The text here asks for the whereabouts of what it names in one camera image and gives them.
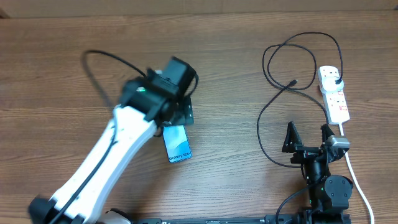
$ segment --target power strip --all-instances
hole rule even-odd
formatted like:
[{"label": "power strip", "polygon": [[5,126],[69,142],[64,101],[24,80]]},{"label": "power strip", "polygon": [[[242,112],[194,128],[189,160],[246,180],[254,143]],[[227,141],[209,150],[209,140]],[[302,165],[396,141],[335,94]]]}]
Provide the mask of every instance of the power strip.
[{"label": "power strip", "polygon": [[[338,69],[333,66],[322,66],[318,70],[319,88],[323,95],[323,101],[325,102],[325,109],[328,116],[329,124],[338,124],[340,128],[340,135],[344,136],[343,123],[349,120],[349,113],[347,107],[347,101],[344,96],[343,87],[344,82],[336,84],[335,80],[339,79]],[[371,219],[371,224],[374,224],[374,215],[365,194],[361,190],[361,187],[356,180],[354,170],[349,160],[348,152],[345,154],[347,166],[351,176],[353,177],[355,186],[364,200]]]}]

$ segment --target wooden table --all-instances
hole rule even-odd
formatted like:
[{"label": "wooden table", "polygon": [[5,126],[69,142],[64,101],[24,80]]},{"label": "wooden table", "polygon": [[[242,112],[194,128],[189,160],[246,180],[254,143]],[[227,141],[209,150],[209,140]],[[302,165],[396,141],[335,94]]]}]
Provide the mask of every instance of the wooden table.
[{"label": "wooden table", "polygon": [[[103,132],[110,114],[80,66],[86,49],[115,53],[139,68],[162,69],[171,55],[200,76],[193,95],[195,125],[187,128],[193,157],[169,164],[161,138],[151,139],[131,161],[104,207],[140,217],[261,217],[305,186],[299,169],[279,167],[261,152],[256,121],[277,93],[261,71],[262,51],[299,32],[336,37],[344,60],[351,120],[345,133],[351,161],[377,223],[398,222],[398,13],[303,12],[201,16],[132,16],[0,20],[0,223],[30,223],[28,204],[51,196],[76,171]],[[334,43],[308,35],[293,41],[311,49],[318,66],[339,66]],[[123,83],[137,76],[104,56],[90,66],[116,101]],[[271,70],[288,83],[306,85],[310,55],[282,49]],[[318,82],[306,93],[322,101]],[[261,136],[277,161],[287,123],[295,121],[304,143],[318,146],[320,108],[283,93],[266,110]],[[350,177],[345,160],[332,174]],[[354,190],[347,211],[367,223]],[[308,205],[302,195],[284,213]]]}]

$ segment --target power cord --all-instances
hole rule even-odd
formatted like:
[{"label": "power cord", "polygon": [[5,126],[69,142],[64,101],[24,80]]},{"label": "power cord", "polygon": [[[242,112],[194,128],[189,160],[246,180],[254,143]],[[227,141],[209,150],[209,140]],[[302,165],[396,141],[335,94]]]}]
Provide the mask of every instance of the power cord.
[{"label": "power cord", "polygon": [[[339,124],[338,124],[338,127],[339,127],[339,129],[340,129],[340,135],[344,136],[343,125],[342,125],[341,123],[339,123]],[[348,166],[349,172],[350,172],[351,176],[353,177],[355,186],[356,186],[356,188],[357,188],[359,194],[361,195],[363,201],[365,202],[366,207],[367,207],[368,210],[369,210],[369,215],[370,215],[370,218],[371,218],[371,224],[374,224],[374,215],[373,215],[373,210],[372,210],[371,204],[368,202],[368,200],[367,200],[365,194],[363,193],[361,187],[359,186],[359,183],[358,183],[358,181],[357,181],[357,179],[356,179],[356,176],[355,176],[353,167],[352,167],[352,165],[351,165],[351,161],[349,160],[348,152],[346,152],[345,158],[346,158],[346,162],[347,162],[347,166]]]},{"label": "power cord", "polygon": [[108,146],[108,148],[106,149],[104,155],[102,156],[102,158],[99,160],[99,162],[97,163],[97,165],[94,167],[94,169],[90,172],[90,174],[88,175],[88,177],[83,181],[83,183],[79,186],[79,188],[76,190],[76,192],[70,197],[70,199],[68,200],[68,202],[61,208],[61,210],[58,212],[58,214],[56,216],[54,216],[54,218],[49,222],[49,224],[56,224],[56,222],[60,219],[60,217],[65,213],[65,211],[68,209],[68,207],[76,200],[77,196],[79,196],[80,192],[85,188],[85,186],[87,185],[87,183],[91,180],[91,178],[95,175],[95,173],[97,172],[97,170],[101,167],[102,163],[105,161],[106,156],[108,156],[109,152],[111,151],[112,147],[117,143],[117,141],[115,141],[116,139],[116,135],[117,135],[117,131],[118,131],[118,122],[116,119],[116,109],[118,107],[116,107],[115,109],[113,109],[113,103],[110,100],[108,94],[106,93],[106,91],[103,89],[103,87],[98,83],[98,80],[94,77],[94,75],[92,74],[92,72],[90,71],[90,68],[87,64],[87,56],[89,54],[102,54],[102,55],[106,55],[109,56],[111,58],[114,58],[128,66],[130,66],[131,68],[133,68],[135,71],[137,71],[138,73],[140,73],[143,77],[145,77],[145,73],[142,72],[141,70],[139,70],[137,67],[135,67],[134,65],[132,65],[131,63],[127,62],[126,60],[113,55],[111,53],[107,53],[104,52],[102,50],[87,50],[85,52],[83,52],[83,54],[81,55],[81,64],[83,66],[83,69],[87,75],[87,77],[90,79],[91,84],[93,85],[93,87],[97,90],[97,92],[99,93],[99,95],[102,97],[102,99],[104,100],[105,105],[112,111],[113,114],[113,135],[111,138],[111,142]]},{"label": "power cord", "polygon": [[[311,97],[310,95],[305,94],[305,93],[303,93],[303,92],[300,91],[300,90],[306,90],[307,88],[309,88],[309,87],[312,85],[313,81],[315,80],[315,77],[316,77],[316,75],[317,75],[317,60],[315,59],[315,56],[314,56],[314,54],[311,52],[311,50],[307,49],[307,48],[304,47],[304,46],[301,46],[301,45],[298,45],[298,44],[288,44],[287,42],[290,41],[290,40],[292,40],[294,37],[297,37],[297,36],[299,36],[299,35],[304,35],[304,34],[320,34],[320,35],[325,35],[325,36],[327,36],[327,37],[330,37],[330,38],[335,42],[335,44],[336,44],[336,46],[337,46],[337,49],[338,49],[339,56],[340,56],[340,66],[341,66],[341,75],[340,75],[340,78],[336,81],[336,84],[339,84],[339,83],[342,81],[342,79],[343,79],[343,56],[342,56],[342,54],[341,54],[340,46],[338,45],[337,40],[336,40],[333,36],[331,36],[331,35],[329,35],[329,34],[326,34],[326,33],[322,33],[322,32],[302,32],[302,33],[293,35],[293,36],[289,37],[287,40],[285,40],[285,42],[283,42],[282,44],[275,44],[275,45],[269,46],[268,48],[265,49],[265,51],[264,51],[264,53],[263,53],[263,55],[262,55],[262,71],[263,71],[263,73],[264,73],[264,76],[265,76],[265,78],[267,79],[267,81],[268,81],[273,87],[275,87],[275,88],[277,88],[277,89],[280,89],[280,92],[278,92],[278,94],[276,94],[276,95],[270,100],[270,102],[268,102],[268,103],[263,107],[263,109],[261,110],[260,115],[259,115],[259,117],[258,117],[258,119],[257,119],[257,137],[258,137],[258,140],[259,140],[260,148],[261,148],[261,150],[263,151],[264,155],[266,155],[266,157],[267,157],[271,162],[273,162],[273,163],[275,163],[275,164],[277,164],[277,165],[279,165],[279,166],[289,167],[289,168],[301,168],[303,177],[304,177],[304,171],[303,171],[303,166],[302,166],[302,165],[301,165],[301,166],[292,166],[292,165],[281,164],[280,162],[276,162],[275,160],[273,160],[273,159],[267,154],[267,152],[264,150],[264,148],[263,148],[263,146],[262,146],[262,144],[261,144],[260,133],[259,133],[259,122],[260,122],[261,114],[264,112],[264,110],[265,110],[265,109],[266,109],[266,108],[267,108],[267,107],[268,107],[268,106],[269,106],[269,105],[270,105],[270,104],[271,104],[283,91],[287,90],[287,91],[291,91],[291,92],[293,92],[293,93],[300,94],[300,95],[302,95],[302,96],[304,96],[304,97],[307,97],[308,99],[310,99],[310,100],[312,100],[314,103],[316,103],[316,104],[322,109],[323,113],[325,114],[326,125],[329,125],[329,120],[328,120],[328,116],[327,116],[327,112],[326,112],[325,107],[324,107],[319,101],[317,101],[316,99],[314,99],[314,98]],[[301,48],[301,49],[306,50],[308,53],[311,54],[312,59],[313,59],[313,62],[314,62],[314,72],[313,72],[312,80],[311,80],[311,82],[310,82],[307,86],[305,86],[305,87],[303,87],[303,88],[292,88],[292,86],[294,86],[294,85],[296,84],[296,82],[297,82],[296,80],[295,80],[295,83],[294,83],[293,85],[292,85],[292,82],[293,82],[293,81],[292,81],[292,82],[290,82],[287,86],[284,86],[284,85],[280,84],[277,80],[275,80],[275,79],[272,77],[271,72],[269,71],[269,65],[271,64],[271,60],[272,60],[272,58],[274,57],[274,55],[276,54],[276,52],[277,52],[280,48],[282,48],[283,46],[298,47],[298,48]],[[272,55],[271,55],[271,57],[270,57],[270,59],[269,59],[269,61],[268,61],[268,64],[267,64],[267,71],[266,71],[265,66],[264,66],[265,56],[266,56],[267,51],[268,51],[269,49],[273,48],[273,47],[277,47],[277,48],[276,48],[276,50],[274,51],[274,53],[272,53]],[[328,159],[327,159],[327,154],[326,154],[326,171],[325,171],[324,176],[321,177],[321,179],[320,179],[319,181],[322,181],[322,179],[323,179],[323,178],[326,176],[326,174],[328,173],[328,172],[327,172],[327,170],[328,170]],[[304,188],[304,189],[302,189],[302,190],[299,190],[298,192],[292,194],[292,195],[289,196],[287,199],[285,199],[285,200],[282,202],[282,204],[279,206],[278,210],[277,210],[277,213],[276,213],[276,216],[275,216],[276,224],[279,224],[278,216],[279,216],[280,210],[282,209],[282,207],[283,207],[289,200],[291,200],[292,198],[294,198],[294,197],[296,197],[296,196],[302,194],[303,192],[305,192],[306,190],[308,190],[310,187],[313,187],[313,186],[317,185],[318,183],[319,183],[319,182],[314,183],[314,184],[312,184],[312,185],[308,185],[306,188]]]}]

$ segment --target white cable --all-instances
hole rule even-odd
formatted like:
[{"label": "white cable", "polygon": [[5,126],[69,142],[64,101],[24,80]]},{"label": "white cable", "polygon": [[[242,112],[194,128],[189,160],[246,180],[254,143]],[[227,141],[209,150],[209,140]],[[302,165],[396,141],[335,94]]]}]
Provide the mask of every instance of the white cable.
[{"label": "white cable", "polygon": [[[339,127],[339,129],[340,129],[340,134],[341,134],[342,136],[344,136],[343,125],[342,125],[341,123],[339,123],[339,124],[338,124],[338,127]],[[349,161],[348,152],[346,152],[345,156],[346,156],[347,166],[348,166],[349,172],[351,173],[351,176],[353,177],[355,186],[356,186],[356,188],[358,189],[359,194],[361,195],[363,201],[365,202],[365,204],[366,204],[366,206],[367,206],[367,208],[368,208],[368,210],[369,210],[369,214],[370,214],[370,216],[371,216],[371,224],[374,224],[374,215],[373,215],[373,210],[372,210],[372,208],[371,208],[371,204],[370,204],[370,203],[368,202],[368,200],[366,199],[365,194],[363,193],[361,187],[359,186],[358,181],[356,180],[353,167],[351,166],[351,162]]]}]

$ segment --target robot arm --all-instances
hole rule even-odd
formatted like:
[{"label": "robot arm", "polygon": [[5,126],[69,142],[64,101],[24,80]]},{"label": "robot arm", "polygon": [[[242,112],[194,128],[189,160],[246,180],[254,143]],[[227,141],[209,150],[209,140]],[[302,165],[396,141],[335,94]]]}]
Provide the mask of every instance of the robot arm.
[{"label": "robot arm", "polygon": [[197,86],[196,71],[173,57],[162,73],[151,69],[147,73],[146,78],[125,84],[114,118],[71,179],[50,200],[36,197],[32,201],[29,213],[33,224],[95,223],[123,170],[157,128],[193,123],[187,102],[195,88],[187,95],[185,92],[194,77]]}]

